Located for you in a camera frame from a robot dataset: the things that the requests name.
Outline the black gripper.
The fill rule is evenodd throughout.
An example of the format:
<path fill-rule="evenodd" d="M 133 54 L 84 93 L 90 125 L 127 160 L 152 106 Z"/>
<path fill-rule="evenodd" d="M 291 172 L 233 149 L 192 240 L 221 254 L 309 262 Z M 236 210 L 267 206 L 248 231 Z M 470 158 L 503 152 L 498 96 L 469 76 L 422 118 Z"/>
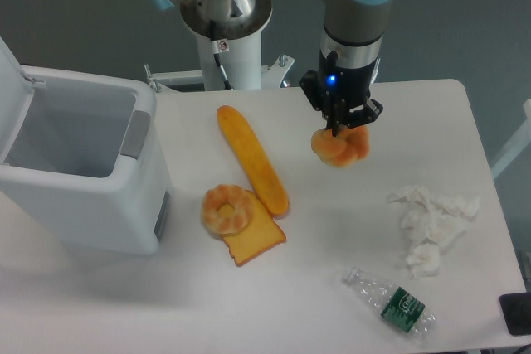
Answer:
<path fill-rule="evenodd" d="M 319 68 L 307 71 L 299 81 L 312 108 L 326 121 L 336 137 L 342 127 L 357 128 L 374 122 L 383 106 L 371 98 L 370 85 L 379 61 L 361 68 L 339 65 L 335 51 L 319 58 Z"/>

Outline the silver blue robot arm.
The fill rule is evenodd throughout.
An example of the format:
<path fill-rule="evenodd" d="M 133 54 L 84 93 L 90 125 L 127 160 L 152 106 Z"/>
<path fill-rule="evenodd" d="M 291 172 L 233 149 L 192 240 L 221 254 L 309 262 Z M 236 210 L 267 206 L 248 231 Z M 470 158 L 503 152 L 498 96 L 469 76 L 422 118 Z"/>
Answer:
<path fill-rule="evenodd" d="M 202 72 L 216 77 L 213 88 L 234 89 L 235 73 L 246 70 L 251 60 L 244 57 L 229 66 L 222 53 L 261 32 L 272 14 L 271 0 L 154 1 L 160 7 L 179 7 L 185 24 L 207 50 Z M 370 87 L 378 73 L 378 53 L 392 0 L 322 1 L 319 67 L 304 74 L 300 87 L 323 115 L 327 130 L 337 135 L 341 128 L 374 122 L 382 112 Z"/>

